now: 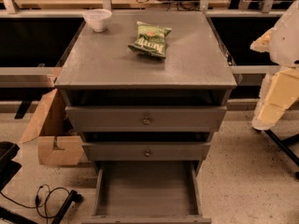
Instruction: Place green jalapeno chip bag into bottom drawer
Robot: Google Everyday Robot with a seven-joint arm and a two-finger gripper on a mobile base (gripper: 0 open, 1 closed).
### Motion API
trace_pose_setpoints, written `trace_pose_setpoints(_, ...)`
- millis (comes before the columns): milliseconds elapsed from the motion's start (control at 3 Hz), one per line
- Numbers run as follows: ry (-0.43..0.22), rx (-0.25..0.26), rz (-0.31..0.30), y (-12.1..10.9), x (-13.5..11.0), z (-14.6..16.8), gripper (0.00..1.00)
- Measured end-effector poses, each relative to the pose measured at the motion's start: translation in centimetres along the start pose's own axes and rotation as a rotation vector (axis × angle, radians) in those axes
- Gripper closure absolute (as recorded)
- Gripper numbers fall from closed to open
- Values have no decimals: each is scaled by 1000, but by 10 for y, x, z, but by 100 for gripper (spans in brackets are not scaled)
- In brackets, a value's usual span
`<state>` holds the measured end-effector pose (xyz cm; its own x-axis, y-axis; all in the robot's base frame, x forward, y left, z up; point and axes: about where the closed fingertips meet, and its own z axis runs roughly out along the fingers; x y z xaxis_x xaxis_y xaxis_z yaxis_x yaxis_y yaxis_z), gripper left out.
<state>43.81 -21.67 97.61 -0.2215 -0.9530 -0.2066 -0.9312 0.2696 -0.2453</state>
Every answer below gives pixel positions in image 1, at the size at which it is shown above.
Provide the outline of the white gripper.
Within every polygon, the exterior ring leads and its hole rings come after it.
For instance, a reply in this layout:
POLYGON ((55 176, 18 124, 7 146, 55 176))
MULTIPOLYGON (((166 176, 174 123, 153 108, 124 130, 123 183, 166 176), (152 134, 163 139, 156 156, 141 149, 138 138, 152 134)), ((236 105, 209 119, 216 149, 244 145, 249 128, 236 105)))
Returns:
MULTIPOLYGON (((299 62, 299 1, 294 1, 270 28, 250 47, 257 52, 269 52, 272 62, 296 67, 299 62)), ((299 98, 299 70, 282 69, 263 79, 251 125, 256 130, 269 130, 299 98)))

